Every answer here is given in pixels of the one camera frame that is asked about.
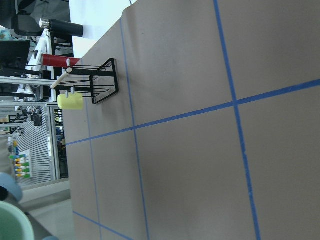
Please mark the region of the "light green cup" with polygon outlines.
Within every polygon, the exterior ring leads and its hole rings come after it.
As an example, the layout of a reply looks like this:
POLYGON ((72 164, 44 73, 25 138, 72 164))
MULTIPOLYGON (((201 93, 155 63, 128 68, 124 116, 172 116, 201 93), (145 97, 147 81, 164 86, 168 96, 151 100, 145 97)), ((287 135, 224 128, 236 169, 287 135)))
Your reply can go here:
POLYGON ((0 239, 34 240, 32 224, 23 211, 14 205, 0 202, 0 239))

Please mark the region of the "yellow cup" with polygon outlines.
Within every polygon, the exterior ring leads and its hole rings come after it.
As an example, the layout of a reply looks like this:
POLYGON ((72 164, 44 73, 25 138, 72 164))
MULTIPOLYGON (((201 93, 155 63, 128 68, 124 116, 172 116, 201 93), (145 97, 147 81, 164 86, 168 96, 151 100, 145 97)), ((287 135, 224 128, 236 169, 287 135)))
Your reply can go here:
POLYGON ((82 110, 84 99, 81 93, 60 94, 57 97, 57 105, 61 110, 82 110))

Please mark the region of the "red bottle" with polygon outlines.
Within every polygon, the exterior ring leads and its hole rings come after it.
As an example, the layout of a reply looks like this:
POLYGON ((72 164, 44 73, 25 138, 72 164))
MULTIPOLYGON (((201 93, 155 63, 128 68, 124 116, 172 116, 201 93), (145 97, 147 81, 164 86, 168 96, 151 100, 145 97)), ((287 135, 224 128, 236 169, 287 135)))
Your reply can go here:
POLYGON ((44 66, 68 68, 75 66, 81 59, 61 55, 42 54, 41 60, 44 66))

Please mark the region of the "black bottle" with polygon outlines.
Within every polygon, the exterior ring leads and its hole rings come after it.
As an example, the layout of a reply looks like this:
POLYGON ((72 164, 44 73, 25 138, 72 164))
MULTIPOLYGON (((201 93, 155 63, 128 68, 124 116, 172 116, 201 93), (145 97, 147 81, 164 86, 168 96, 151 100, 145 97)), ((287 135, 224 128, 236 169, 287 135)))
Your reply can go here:
POLYGON ((83 37, 84 34, 84 27, 82 25, 63 20, 41 18, 39 20, 39 26, 42 29, 47 29, 51 33, 75 37, 83 37))

